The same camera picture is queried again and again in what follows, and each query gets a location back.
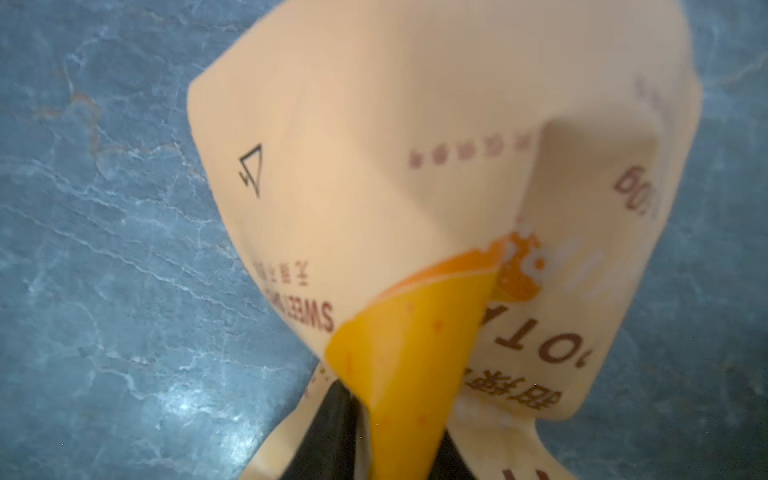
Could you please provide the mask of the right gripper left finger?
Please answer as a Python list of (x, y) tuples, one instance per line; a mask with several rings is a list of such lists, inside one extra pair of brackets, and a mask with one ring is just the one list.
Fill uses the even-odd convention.
[(353, 480), (358, 400), (339, 381), (331, 383), (318, 412), (281, 480)]

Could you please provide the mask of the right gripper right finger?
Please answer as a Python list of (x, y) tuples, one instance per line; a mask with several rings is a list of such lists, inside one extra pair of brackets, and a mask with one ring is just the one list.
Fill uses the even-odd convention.
[(459, 454), (448, 431), (439, 445), (428, 480), (475, 480), (475, 476)]

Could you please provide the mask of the beige sweet potato snack bag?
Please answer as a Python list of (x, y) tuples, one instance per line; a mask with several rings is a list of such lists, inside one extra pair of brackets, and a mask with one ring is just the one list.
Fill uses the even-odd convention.
[(244, 471), (280, 479), (339, 380), (354, 479), (566, 479), (701, 115), (679, 1), (286, 1), (195, 78), (231, 241), (318, 357)]

